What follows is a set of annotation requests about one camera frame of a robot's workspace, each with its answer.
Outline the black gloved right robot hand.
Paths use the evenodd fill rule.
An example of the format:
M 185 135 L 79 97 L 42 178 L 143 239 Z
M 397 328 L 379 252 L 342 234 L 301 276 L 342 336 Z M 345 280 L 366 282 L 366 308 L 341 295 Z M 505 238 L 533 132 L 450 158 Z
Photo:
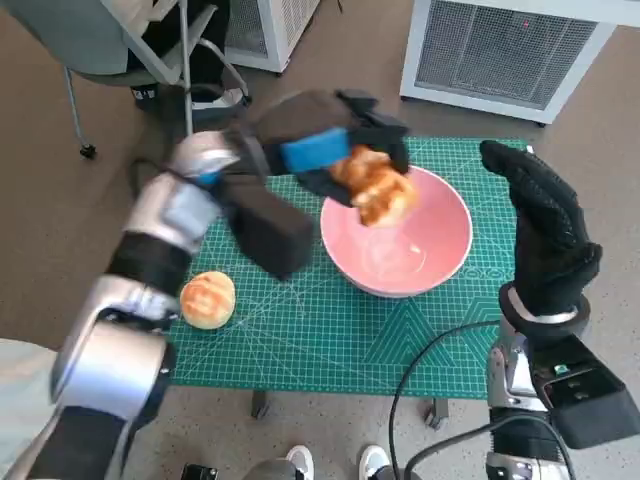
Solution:
M 533 315 L 571 311 L 598 275 L 603 247 L 590 240 L 577 193 L 536 155 L 485 140 L 483 166 L 504 177 L 516 210 L 514 287 Z

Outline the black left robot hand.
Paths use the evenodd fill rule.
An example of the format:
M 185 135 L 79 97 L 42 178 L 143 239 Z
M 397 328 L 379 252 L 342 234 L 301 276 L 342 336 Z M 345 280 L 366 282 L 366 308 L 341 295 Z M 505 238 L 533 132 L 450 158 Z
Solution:
M 400 174 L 409 171 L 404 137 L 409 128 L 377 109 L 379 100 L 363 90 L 305 90 L 271 105 L 253 123 L 270 173 L 293 174 L 310 192 L 349 206 L 347 187 L 331 178 L 329 168 L 356 146 L 390 157 Z

